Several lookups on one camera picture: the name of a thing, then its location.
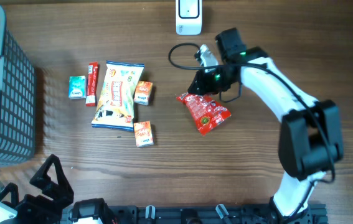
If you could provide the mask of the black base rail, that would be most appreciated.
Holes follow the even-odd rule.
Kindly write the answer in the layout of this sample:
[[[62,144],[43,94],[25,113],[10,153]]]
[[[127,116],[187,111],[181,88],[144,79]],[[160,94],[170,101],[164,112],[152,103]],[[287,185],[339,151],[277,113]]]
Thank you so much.
[[[283,223],[284,220],[269,204],[246,204],[216,207],[147,207],[96,206],[66,208],[59,223],[132,223],[132,224],[181,224],[181,223]]]

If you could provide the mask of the small teal box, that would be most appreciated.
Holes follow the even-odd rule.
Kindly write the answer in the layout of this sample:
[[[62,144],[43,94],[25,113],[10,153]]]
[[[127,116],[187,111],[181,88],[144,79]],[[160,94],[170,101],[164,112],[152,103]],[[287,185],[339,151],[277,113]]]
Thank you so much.
[[[68,97],[72,100],[86,98],[86,76],[72,76],[69,78]]]

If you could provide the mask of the large yellow snack bag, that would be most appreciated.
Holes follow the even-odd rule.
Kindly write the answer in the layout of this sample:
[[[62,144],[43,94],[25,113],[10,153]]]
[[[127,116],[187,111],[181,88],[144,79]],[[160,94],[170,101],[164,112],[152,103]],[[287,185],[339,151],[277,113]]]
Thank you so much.
[[[92,127],[134,131],[133,98],[143,70],[142,63],[106,61],[106,74]]]

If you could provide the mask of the red stick packet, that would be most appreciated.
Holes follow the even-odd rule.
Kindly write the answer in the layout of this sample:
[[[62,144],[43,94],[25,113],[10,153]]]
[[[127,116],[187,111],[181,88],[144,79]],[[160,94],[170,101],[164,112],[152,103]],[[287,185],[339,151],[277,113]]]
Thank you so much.
[[[88,66],[87,97],[86,106],[96,105],[96,86],[98,80],[98,63],[92,62]]]

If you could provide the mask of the small orange box lower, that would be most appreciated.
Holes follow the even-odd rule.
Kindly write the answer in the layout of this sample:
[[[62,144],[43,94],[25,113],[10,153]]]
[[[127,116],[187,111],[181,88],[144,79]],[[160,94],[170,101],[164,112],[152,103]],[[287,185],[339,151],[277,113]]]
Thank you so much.
[[[154,144],[150,121],[134,123],[134,135],[137,147],[150,146]]]

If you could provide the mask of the small orange box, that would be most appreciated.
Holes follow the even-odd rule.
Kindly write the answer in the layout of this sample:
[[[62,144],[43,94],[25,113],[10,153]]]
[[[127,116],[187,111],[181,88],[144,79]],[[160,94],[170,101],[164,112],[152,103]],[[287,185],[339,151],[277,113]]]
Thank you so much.
[[[139,81],[134,93],[134,102],[141,105],[149,105],[149,99],[153,89],[151,82]]]
[[[150,146],[154,144],[150,121],[134,123],[134,135],[137,147]]]

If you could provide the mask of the dark grey plastic basket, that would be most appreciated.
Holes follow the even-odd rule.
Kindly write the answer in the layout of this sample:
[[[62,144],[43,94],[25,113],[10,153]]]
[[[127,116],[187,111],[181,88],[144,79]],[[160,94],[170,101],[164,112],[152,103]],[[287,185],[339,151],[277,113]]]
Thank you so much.
[[[0,167],[35,154],[36,92],[34,66],[7,28],[0,6]]]

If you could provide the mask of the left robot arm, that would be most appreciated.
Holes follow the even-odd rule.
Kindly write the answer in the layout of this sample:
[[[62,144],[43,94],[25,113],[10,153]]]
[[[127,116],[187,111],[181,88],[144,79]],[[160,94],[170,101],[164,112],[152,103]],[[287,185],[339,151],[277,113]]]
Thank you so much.
[[[42,193],[25,195],[20,200],[16,184],[0,182],[0,223],[58,223],[63,209],[73,203],[73,189],[60,159],[53,154],[33,175],[30,184]]]

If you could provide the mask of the white barcode scanner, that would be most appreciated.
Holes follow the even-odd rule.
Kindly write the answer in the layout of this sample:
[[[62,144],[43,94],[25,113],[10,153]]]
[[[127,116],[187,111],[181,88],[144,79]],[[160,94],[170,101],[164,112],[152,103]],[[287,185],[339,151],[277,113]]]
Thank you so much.
[[[176,33],[199,35],[202,32],[202,0],[176,0]]]

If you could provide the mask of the small orange box upper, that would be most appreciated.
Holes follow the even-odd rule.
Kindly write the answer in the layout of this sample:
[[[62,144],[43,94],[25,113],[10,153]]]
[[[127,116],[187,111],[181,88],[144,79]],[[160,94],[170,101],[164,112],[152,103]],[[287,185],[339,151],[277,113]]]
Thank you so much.
[[[141,105],[149,105],[149,99],[153,89],[151,82],[139,81],[134,93],[134,102]]]

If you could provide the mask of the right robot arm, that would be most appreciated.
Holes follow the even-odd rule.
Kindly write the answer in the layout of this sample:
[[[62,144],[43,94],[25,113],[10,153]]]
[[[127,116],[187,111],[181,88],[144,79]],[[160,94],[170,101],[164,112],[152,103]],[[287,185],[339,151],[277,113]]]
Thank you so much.
[[[319,101],[283,75],[261,48],[247,48],[237,29],[215,38],[220,57],[205,45],[195,53],[198,66],[189,94],[221,95],[233,84],[254,92],[280,122],[278,158],[284,170],[268,205],[248,205],[246,220],[266,223],[315,223],[326,218],[324,207],[308,203],[316,185],[335,174],[344,157],[339,108]]]

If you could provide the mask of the red snack packet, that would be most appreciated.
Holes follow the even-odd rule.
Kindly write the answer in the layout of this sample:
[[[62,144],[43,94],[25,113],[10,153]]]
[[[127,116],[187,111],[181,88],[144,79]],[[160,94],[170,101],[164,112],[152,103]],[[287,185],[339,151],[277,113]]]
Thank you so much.
[[[177,100],[187,106],[198,131],[203,136],[231,117],[231,112],[209,95],[183,93]]]

